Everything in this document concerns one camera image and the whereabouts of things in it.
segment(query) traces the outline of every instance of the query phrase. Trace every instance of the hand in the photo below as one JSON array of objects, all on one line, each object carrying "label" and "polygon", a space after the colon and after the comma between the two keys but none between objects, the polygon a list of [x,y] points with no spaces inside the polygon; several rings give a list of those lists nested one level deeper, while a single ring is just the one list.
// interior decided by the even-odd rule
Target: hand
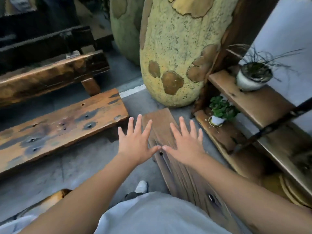
[{"label": "hand", "polygon": [[139,165],[151,158],[154,153],[160,150],[161,146],[159,145],[154,146],[151,149],[147,147],[147,140],[149,139],[149,135],[151,133],[152,123],[152,120],[150,120],[147,123],[143,133],[141,133],[142,115],[139,114],[134,130],[133,117],[129,118],[127,135],[123,133],[121,127],[118,127],[118,154],[126,156],[133,161],[135,165]]},{"label": "hand", "polygon": [[207,156],[202,146],[203,133],[202,130],[199,129],[197,137],[195,123],[192,120],[190,121],[190,133],[186,128],[184,118],[180,117],[179,121],[182,134],[180,134],[173,123],[170,123],[172,133],[174,134],[174,138],[177,142],[177,149],[164,145],[163,150],[170,153],[181,163],[192,167],[196,161]]}]

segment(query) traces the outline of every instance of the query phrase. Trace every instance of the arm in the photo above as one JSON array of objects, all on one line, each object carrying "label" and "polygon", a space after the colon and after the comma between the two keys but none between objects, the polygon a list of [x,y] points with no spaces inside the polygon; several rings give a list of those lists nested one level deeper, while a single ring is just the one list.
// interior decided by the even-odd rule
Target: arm
[{"label": "arm", "polygon": [[107,210],[119,186],[133,169],[149,159],[160,146],[147,147],[152,121],[141,134],[142,115],[135,129],[129,119],[127,135],[118,128],[119,150],[105,168],[70,192],[64,199],[41,214],[21,234],[84,234],[94,233],[102,214]]},{"label": "arm", "polygon": [[202,146],[202,130],[199,130],[197,137],[193,121],[190,121],[190,133],[182,117],[180,117],[181,134],[173,124],[170,126],[177,141],[177,150],[169,146],[163,146],[163,149],[204,177],[252,231],[256,233],[312,233],[310,209],[288,202],[208,156]]}]

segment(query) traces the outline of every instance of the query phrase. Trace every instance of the left hand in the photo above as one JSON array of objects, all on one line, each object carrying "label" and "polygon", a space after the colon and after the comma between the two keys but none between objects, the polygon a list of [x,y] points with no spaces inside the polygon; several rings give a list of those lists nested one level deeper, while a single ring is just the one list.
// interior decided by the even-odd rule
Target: left hand
[{"label": "left hand", "polygon": [[161,146],[157,145],[152,148],[148,148],[147,141],[152,128],[152,120],[150,120],[143,133],[141,133],[142,115],[138,115],[135,129],[133,129],[133,117],[129,118],[128,131],[125,135],[121,129],[118,128],[119,135],[119,150],[118,154],[129,158],[136,165],[142,164],[153,156]]}]

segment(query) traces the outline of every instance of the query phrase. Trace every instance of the forearm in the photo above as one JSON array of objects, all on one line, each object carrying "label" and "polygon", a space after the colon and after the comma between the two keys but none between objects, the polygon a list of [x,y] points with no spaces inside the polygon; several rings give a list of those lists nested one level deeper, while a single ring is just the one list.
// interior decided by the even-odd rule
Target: forearm
[{"label": "forearm", "polygon": [[195,161],[192,167],[253,231],[311,233],[312,213],[308,208],[294,205],[248,181],[210,156]]},{"label": "forearm", "polygon": [[119,186],[136,167],[117,154],[105,168],[70,192],[21,233],[91,234]]}]

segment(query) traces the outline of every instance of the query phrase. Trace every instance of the white painted line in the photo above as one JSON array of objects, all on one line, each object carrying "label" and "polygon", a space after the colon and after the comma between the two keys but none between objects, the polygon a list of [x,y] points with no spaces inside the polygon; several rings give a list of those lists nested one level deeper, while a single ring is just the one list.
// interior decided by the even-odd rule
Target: white painted line
[{"label": "white painted line", "polygon": [[135,94],[135,93],[140,92],[141,90],[144,90],[144,89],[146,89],[146,86],[140,85],[140,86],[137,86],[133,89],[123,91],[123,92],[119,93],[119,95],[121,98],[125,98],[125,97],[128,97],[129,95]]}]

